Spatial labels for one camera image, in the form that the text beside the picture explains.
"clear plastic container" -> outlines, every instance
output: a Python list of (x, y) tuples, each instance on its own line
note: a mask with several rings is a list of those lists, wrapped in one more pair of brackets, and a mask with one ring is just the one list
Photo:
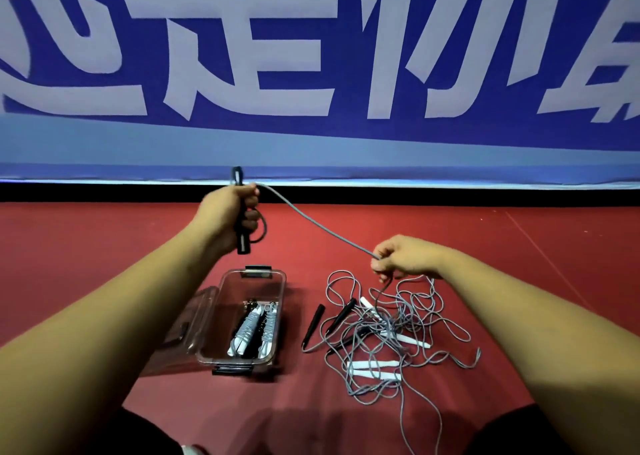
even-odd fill
[[(275, 364), (286, 283), (286, 275), (269, 266), (226, 272), (218, 287), (200, 290), (191, 298), (141, 376), (205, 369), (213, 374), (268, 372)], [(252, 300), (277, 304), (271, 351), (262, 359), (229, 356), (231, 339)]]

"banner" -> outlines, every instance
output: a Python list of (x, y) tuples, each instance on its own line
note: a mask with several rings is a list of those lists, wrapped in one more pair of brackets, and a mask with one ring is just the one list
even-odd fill
[(0, 177), (640, 183), (640, 0), (0, 0)]

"jump rope handle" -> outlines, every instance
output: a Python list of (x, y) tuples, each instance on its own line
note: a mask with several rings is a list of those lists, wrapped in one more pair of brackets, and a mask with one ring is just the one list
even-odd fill
[[(244, 174), (242, 171), (242, 167), (233, 167), (231, 169), (231, 184), (233, 185), (242, 185), (243, 184)], [(240, 214), (236, 219), (236, 225), (234, 226), (234, 230), (236, 231), (236, 239), (237, 239), (237, 251), (239, 255), (248, 255), (251, 253), (251, 241), (249, 239), (249, 231), (247, 231), (242, 226), (242, 221), (244, 220), (244, 213), (246, 212), (246, 205), (244, 204), (244, 200), (240, 202)]]

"black strip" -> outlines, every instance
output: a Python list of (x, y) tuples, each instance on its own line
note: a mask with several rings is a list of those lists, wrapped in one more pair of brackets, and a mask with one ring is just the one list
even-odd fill
[[(4, 202), (200, 202), (218, 186), (186, 184), (0, 183)], [(279, 186), (298, 204), (390, 204), (487, 207), (631, 206), (638, 190), (497, 190), (342, 186)], [(262, 202), (281, 202), (268, 190)]]

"red floor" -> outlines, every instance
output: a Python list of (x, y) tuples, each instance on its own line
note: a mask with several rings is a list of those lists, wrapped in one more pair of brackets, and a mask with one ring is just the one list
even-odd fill
[[(131, 265), (185, 225), (195, 204), (0, 204), (0, 344), (44, 320)], [(304, 206), (332, 230), (372, 248), (403, 233), (461, 249), (522, 280), (586, 306), (640, 334), (640, 209), (486, 209), (399, 206)], [(328, 236), (284, 205), (261, 207), (269, 223), (265, 242), (250, 261), (287, 273), (285, 374), (276, 383), (212, 377), (205, 372), (141, 379), (126, 407), (181, 443), (215, 454), (405, 453), (399, 400), (361, 406), (323, 355), (298, 346), (328, 273), (349, 269), (374, 284), (369, 258)], [(247, 260), (229, 256), (206, 283)], [(498, 415), (529, 403), (508, 360), (457, 297), (440, 282), (445, 313), (473, 336), (436, 342), (471, 360), (413, 370), (409, 381), (429, 396), (444, 418), (442, 454), (460, 453), (473, 433)], [(334, 314), (334, 307), (328, 308)], [(409, 395), (408, 438), (418, 453), (432, 453), (436, 416)]]

